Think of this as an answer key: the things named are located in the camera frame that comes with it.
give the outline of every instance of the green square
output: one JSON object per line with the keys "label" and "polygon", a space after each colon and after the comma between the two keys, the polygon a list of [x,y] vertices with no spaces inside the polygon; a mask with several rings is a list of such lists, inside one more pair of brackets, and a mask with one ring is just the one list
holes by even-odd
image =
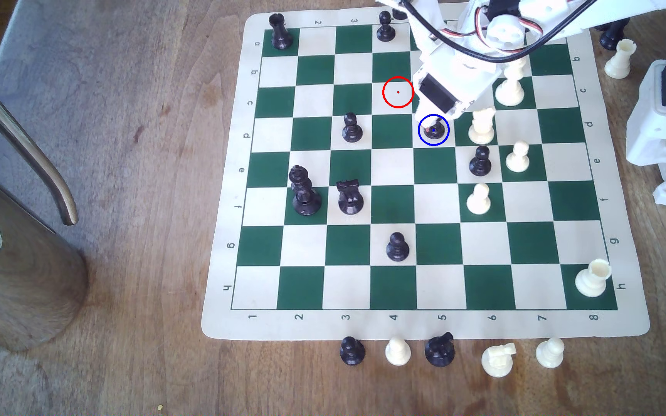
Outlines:
{"label": "green square", "polygon": [[312,189],[320,194],[320,197],[323,199],[323,205],[320,207],[317,213],[314,213],[313,215],[300,215],[291,205],[291,200],[294,197],[294,193],[292,192],[291,187],[287,188],[287,203],[286,208],[284,209],[284,225],[311,225],[326,223],[326,220],[328,219],[328,186],[315,186]]}
{"label": "green square", "polygon": [[282,267],[277,309],[322,309],[325,267]]}
{"label": "green square", "polygon": [[410,52],[375,53],[372,58],[372,80],[386,82],[393,76],[410,79]]}
{"label": "green square", "polygon": [[577,273],[587,269],[587,264],[562,264],[562,282],[565,288],[567,309],[570,310],[618,310],[613,276],[605,281],[605,292],[597,298],[588,298],[577,290],[574,280]]}
{"label": "green square", "polygon": [[504,266],[464,266],[467,309],[511,311],[516,308],[513,272]]}
{"label": "green square", "polygon": [[599,220],[598,199],[592,181],[549,182],[554,221]]}
{"label": "green square", "polygon": [[461,264],[461,225],[458,223],[415,224],[418,264]]}
{"label": "green square", "polygon": [[256,95],[256,118],[291,117],[294,110],[294,87],[259,88]]}
{"label": "green square", "polygon": [[415,222],[412,185],[372,186],[372,223]]}
{"label": "green square", "polygon": [[413,116],[388,114],[372,116],[372,148],[392,149],[413,146]]}
{"label": "green square", "polygon": [[359,24],[336,27],[335,52],[337,54],[372,52],[372,26]]}
{"label": "green square", "polygon": [[357,116],[372,114],[371,84],[333,86],[333,116],[343,116],[349,111]]}
{"label": "green square", "polygon": [[272,46],[272,30],[264,30],[264,41],[262,42],[263,47],[261,48],[261,56],[294,56],[297,55],[297,51],[300,49],[300,28],[294,27],[287,29],[287,32],[290,33],[292,38],[291,45],[284,49],[278,50]]}
{"label": "green square", "polygon": [[[492,84],[492,93],[495,94],[497,86],[502,84],[504,78],[498,78],[494,84]],[[533,80],[530,76],[523,77],[520,81],[521,87],[523,87],[523,101],[520,102],[517,106],[508,107],[502,105],[497,99],[495,99],[495,109],[527,109],[527,108],[536,108],[536,97],[533,95]]]}
{"label": "green square", "polygon": [[369,308],[415,310],[415,266],[372,267],[369,282]]}
{"label": "green square", "polygon": [[369,264],[368,225],[328,225],[327,231],[326,265]]}
{"label": "green square", "polygon": [[243,226],[238,240],[238,266],[279,266],[283,226]]}
{"label": "green square", "polygon": [[531,75],[566,75],[572,73],[567,44],[545,44],[531,52]]}
{"label": "green square", "polygon": [[553,222],[508,223],[513,264],[559,263]]}
{"label": "green square", "polygon": [[329,150],[331,137],[322,132],[331,131],[330,117],[294,118],[291,122],[291,150]]}
{"label": "green square", "polygon": [[301,56],[297,58],[297,85],[333,84],[334,69],[333,55]]}
{"label": "green square", "polygon": [[[500,160],[513,153],[513,146],[500,146]],[[528,146],[528,169],[521,173],[515,173],[508,169],[505,163],[500,164],[503,171],[503,182],[529,182],[546,181],[546,166],[544,166],[544,151],[540,144],[530,144]]]}
{"label": "green square", "polygon": [[413,149],[416,184],[456,184],[457,156],[454,147]]}
{"label": "green square", "polygon": [[505,221],[503,184],[487,184],[487,186],[490,188],[488,196],[490,210],[482,215],[476,215],[467,209],[467,198],[474,192],[474,184],[459,184],[459,214],[463,223]]}
{"label": "green square", "polygon": [[247,188],[284,187],[288,176],[289,152],[251,153]]}
{"label": "green square", "polygon": [[585,142],[585,128],[579,107],[542,108],[537,111],[542,143]]}

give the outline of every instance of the white square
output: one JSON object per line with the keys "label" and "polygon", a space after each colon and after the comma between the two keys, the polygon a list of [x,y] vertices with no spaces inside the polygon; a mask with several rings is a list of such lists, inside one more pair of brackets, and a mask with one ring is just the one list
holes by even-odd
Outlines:
{"label": "white square", "polygon": [[[401,232],[410,248],[408,258],[392,261],[387,257],[387,244],[393,232]],[[413,223],[373,223],[369,227],[369,264],[372,266],[414,266],[415,255],[415,224]]]}
{"label": "white square", "polygon": [[369,266],[326,266],[323,309],[369,309]]}
{"label": "white square", "polygon": [[330,176],[330,150],[300,150],[289,152],[289,168],[300,165],[307,169],[312,186],[328,186]]}
{"label": "white square", "polygon": [[297,83],[297,56],[261,58],[259,87],[293,87]]}
{"label": "white square", "polygon": [[589,264],[607,260],[600,221],[555,221],[557,251],[561,264]]}
{"label": "white square", "polygon": [[480,182],[489,184],[492,182],[502,182],[503,173],[500,165],[500,151],[497,146],[487,146],[490,149],[489,160],[492,163],[490,173],[484,176],[476,176],[469,172],[469,161],[474,158],[474,152],[477,146],[457,146],[457,182],[460,184],[479,184]]}
{"label": "white square", "polygon": [[303,27],[299,42],[298,56],[335,55],[335,26]]}
{"label": "white square", "polygon": [[590,161],[584,143],[547,143],[544,153],[547,181],[591,181]]}
{"label": "white square", "polygon": [[508,223],[462,222],[462,261],[464,264],[510,264]]}
{"label": "white square", "polygon": [[548,182],[503,182],[503,200],[508,222],[554,220]]}
{"label": "white square", "polygon": [[338,208],[338,188],[328,187],[328,225],[369,224],[372,222],[372,187],[359,185],[359,193],[364,198],[361,211],[353,215],[344,214]]}
{"label": "white square", "polygon": [[291,117],[256,118],[253,125],[252,152],[289,152]]}
{"label": "white square", "polygon": [[571,75],[534,76],[532,80],[536,108],[577,107],[577,93]]}
{"label": "white square", "polygon": [[248,188],[243,213],[245,226],[283,225],[287,188]]}
{"label": "white square", "polygon": [[513,264],[516,309],[567,309],[559,264]]}
{"label": "white square", "polygon": [[371,53],[340,53],[335,56],[333,84],[369,84],[371,82]]}
{"label": "white square", "polygon": [[458,184],[414,186],[415,223],[457,223],[459,214]]}
{"label": "white square", "polygon": [[540,144],[539,112],[535,108],[498,110],[495,112],[495,133],[497,144],[501,145],[513,145],[518,140]]}
{"label": "white square", "polygon": [[281,266],[323,266],[326,263],[328,226],[285,225]]}
{"label": "white square", "polygon": [[412,185],[413,149],[372,149],[372,185]]}
{"label": "white square", "polygon": [[276,309],[279,266],[239,266],[235,271],[234,309]]}
{"label": "white square", "polygon": [[418,265],[415,281],[419,309],[467,309],[463,265]]}
{"label": "white square", "polygon": [[333,116],[333,85],[298,85],[294,89],[293,117]]}

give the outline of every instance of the red circle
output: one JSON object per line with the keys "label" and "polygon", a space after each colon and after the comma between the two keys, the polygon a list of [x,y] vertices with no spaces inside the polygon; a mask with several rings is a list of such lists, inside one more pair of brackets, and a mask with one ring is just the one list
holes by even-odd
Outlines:
{"label": "red circle", "polygon": [[[412,92],[412,95],[410,96],[410,101],[406,102],[404,105],[400,105],[400,106],[392,105],[392,104],[389,103],[389,101],[387,101],[387,97],[384,96],[384,89],[387,88],[387,84],[389,83],[389,81],[392,81],[392,80],[395,79],[395,78],[402,78],[402,79],[404,79],[408,84],[410,84],[410,90],[411,90],[411,92]],[[407,79],[407,78],[405,78],[404,76],[393,76],[392,78],[388,79],[387,82],[385,82],[384,85],[382,86],[382,98],[384,99],[384,102],[387,103],[387,105],[388,105],[389,107],[392,107],[392,108],[403,108],[403,107],[407,107],[408,104],[412,103],[412,101],[413,101],[413,97],[415,97],[415,89],[413,88],[413,83],[410,82],[410,80]]]}

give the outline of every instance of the captured chess piece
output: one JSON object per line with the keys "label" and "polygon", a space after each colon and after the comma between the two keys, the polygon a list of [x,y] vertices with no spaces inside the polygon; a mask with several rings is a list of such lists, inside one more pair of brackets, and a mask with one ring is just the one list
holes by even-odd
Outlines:
{"label": "captured chess piece", "polygon": [[353,112],[347,112],[346,115],[343,116],[343,123],[346,127],[343,128],[341,134],[343,135],[343,139],[348,143],[356,143],[361,140],[361,136],[364,134],[361,126],[356,124],[356,122],[356,115]]}
{"label": "captured chess piece", "polygon": [[387,257],[392,261],[402,261],[408,258],[410,246],[405,242],[405,236],[399,232],[393,232],[387,243]]}
{"label": "captured chess piece", "polygon": [[269,24],[272,26],[272,46],[278,50],[291,47],[294,40],[284,27],[284,15],[281,13],[272,14],[269,16]]}
{"label": "captured chess piece", "polygon": [[361,364],[365,355],[366,350],[364,349],[364,345],[356,338],[345,337],[343,341],[340,342],[340,359],[343,360],[344,363],[349,364],[350,366]]}
{"label": "captured chess piece", "polygon": [[323,205],[323,198],[312,189],[312,182],[307,175],[307,169],[299,165],[292,166],[289,171],[291,190],[294,192],[291,205],[294,207],[294,211],[300,215],[317,213]]}
{"label": "captured chess piece", "polygon": [[597,298],[605,292],[605,281],[611,276],[611,264],[596,258],[587,266],[587,269],[577,273],[574,285],[580,293],[588,298]]}
{"label": "captured chess piece", "polygon": [[338,208],[348,215],[353,215],[364,208],[364,197],[359,193],[358,179],[338,181],[335,183],[338,192]]}
{"label": "captured chess piece", "polygon": [[377,39],[382,42],[390,42],[394,39],[394,27],[389,25],[391,22],[392,17],[389,15],[389,12],[383,10],[382,13],[380,13],[380,24],[382,26],[377,29]]}
{"label": "captured chess piece", "polygon": [[425,343],[425,358],[436,367],[446,367],[454,360],[454,336],[447,332],[440,337],[432,337]]}
{"label": "captured chess piece", "polygon": [[490,149],[487,146],[477,146],[474,157],[469,161],[469,172],[475,176],[484,176],[492,170],[490,162]]}

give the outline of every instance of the blue circle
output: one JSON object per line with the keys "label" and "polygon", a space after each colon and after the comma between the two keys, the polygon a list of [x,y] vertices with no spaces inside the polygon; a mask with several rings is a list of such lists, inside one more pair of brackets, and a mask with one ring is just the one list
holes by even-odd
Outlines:
{"label": "blue circle", "polygon": [[[429,142],[423,140],[423,136],[420,135],[420,126],[423,124],[423,120],[425,120],[426,118],[429,118],[430,116],[436,116],[436,117],[440,118],[441,120],[443,120],[444,123],[446,123],[446,136],[444,136],[443,140],[439,141],[436,144],[430,144]],[[427,144],[428,146],[438,146],[439,144],[443,144],[443,142],[446,141],[447,138],[449,138],[449,133],[451,133],[451,126],[449,126],[449,122],[446,121],[445,118],[439,116],[438,114],[428,114],[426,117],[421,118],[420,123],[418,123],[418,137],[420,137],[420,141]]]}

